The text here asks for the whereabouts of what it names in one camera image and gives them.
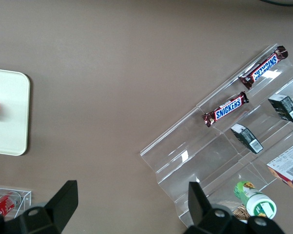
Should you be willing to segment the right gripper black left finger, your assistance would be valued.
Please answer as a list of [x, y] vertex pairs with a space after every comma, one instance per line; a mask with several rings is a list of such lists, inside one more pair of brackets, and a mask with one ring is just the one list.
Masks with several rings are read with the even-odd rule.
[[44, 205], [26, 210], [13, 220], [14, 234], [60, 234], [78, 207], [78, 183], [68, 180]]

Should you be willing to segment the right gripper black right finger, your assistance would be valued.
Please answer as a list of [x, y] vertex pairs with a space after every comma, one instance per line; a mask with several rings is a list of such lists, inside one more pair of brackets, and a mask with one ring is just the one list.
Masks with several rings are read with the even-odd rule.
[[230, 234], [232, 214], [223, 206], [211, 205], [198, 182], [190, 182], [188, 206], [193, 221], [186, 234]]

